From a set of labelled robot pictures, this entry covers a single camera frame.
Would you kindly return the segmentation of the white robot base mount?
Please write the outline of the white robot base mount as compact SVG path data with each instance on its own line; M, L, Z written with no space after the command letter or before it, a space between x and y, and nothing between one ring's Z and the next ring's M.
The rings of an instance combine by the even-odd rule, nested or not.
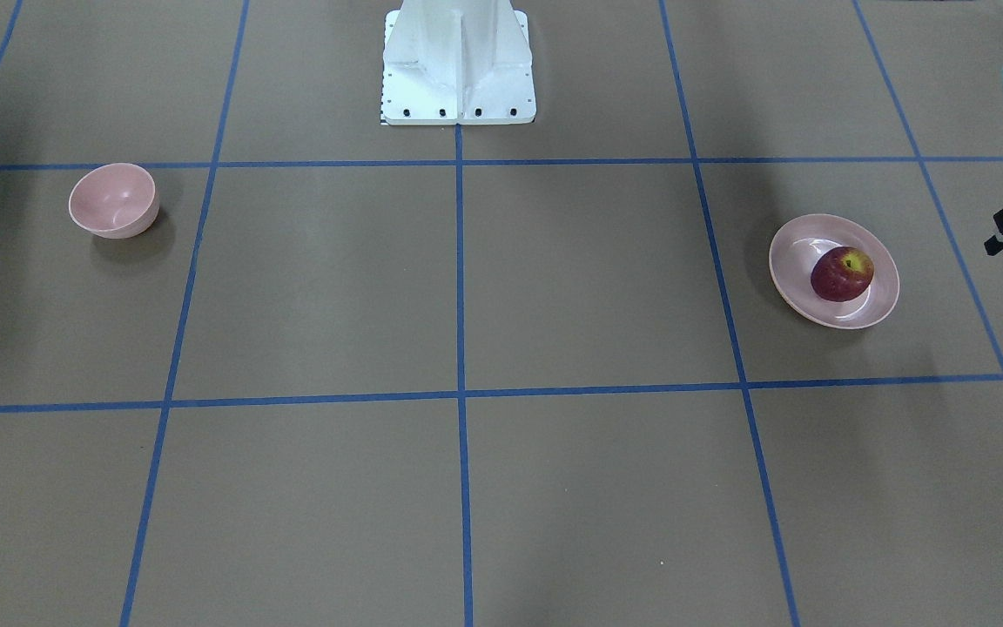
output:
M534 122L529 20L509 1L403 1L383 36L382 124Z

